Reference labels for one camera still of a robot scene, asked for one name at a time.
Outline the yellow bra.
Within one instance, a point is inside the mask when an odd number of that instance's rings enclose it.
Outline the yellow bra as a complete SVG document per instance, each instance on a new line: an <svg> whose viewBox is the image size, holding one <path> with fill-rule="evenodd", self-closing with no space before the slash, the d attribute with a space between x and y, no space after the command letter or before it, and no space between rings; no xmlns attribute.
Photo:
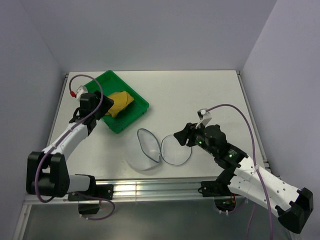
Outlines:
<svg viewBox="0 0 320 240"><path fill-rule="evenodd" d="M115 118L121 111L125 110L133 101L134 98L127 91L114 92L108 96L114 101L114 105L108 111L106 116Z"/></svg>

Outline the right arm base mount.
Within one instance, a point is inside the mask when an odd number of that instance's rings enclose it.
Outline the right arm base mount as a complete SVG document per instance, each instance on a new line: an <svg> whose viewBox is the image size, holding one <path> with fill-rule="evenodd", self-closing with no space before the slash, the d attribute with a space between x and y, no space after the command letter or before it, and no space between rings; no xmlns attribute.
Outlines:
<svg viewBox="0 0 320 240"><path fill-rule="evenodd" d="M206 197L231 197L237 194L230 191L228 185L220 180L208 180L202 181L200 183L200 188L198 188L198 193L200 193L204 198Z"/></svg>

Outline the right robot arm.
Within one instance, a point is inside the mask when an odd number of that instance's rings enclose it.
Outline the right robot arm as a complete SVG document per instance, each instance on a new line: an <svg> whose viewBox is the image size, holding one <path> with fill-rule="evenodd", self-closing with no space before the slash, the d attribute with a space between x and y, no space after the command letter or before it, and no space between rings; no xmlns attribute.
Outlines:
<svg viewBox="0 0 320 240"><path fill-rule="evenodd" d="M222 173L201 182L203 197L243 196L268 209L287 230L300 234L314 209L313 193L282 181L254 164L244 151L227 141L219 125L187 123L173 135L181 146L198 146L210 154Z"/></svg>

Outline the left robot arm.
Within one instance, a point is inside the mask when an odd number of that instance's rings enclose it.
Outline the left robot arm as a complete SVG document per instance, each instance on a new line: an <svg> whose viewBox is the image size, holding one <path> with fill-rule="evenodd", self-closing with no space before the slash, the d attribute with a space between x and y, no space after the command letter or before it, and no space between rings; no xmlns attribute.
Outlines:
<svg viewBox="0 0 320 240"><path fill-rule="evenodd" d="M33 151L27 158L26 192L36 195L62 198L79 193L86 200L96 197L98 188L92 175L70 175L67 160L76 147L94 130L97 122L106 115L114 101L100 91L83 93L79 107L74 111L65 131L42 151Z"/></svg>

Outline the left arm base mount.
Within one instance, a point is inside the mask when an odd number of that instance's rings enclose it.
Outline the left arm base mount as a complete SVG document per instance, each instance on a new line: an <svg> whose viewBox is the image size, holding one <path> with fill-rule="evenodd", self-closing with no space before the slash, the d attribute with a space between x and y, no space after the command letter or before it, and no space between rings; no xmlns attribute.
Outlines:
<svg viewBox="0 0 320 240"><path fill-rule="evenodd" d="M103 202L111 202L114 194L113 184L98 184L93 192L69 193L69 202L78 202L78 213L89 218L103 211Z"/></svg>

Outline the white mesh laundry bag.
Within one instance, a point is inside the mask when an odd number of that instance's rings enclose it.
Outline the white mesh laundry bag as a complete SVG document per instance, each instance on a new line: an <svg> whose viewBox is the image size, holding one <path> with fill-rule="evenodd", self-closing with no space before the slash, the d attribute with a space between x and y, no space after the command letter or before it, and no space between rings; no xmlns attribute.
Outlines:
<svg viewBox="0 0 320 240"><path fill-rule="evenodd" d="M193 153L190 147L181 146L172 134L158 140L145 128L139 128L126 140L123 152L128 165L136 171L148 171L162 161L171 166L181 166Z"/></svg>

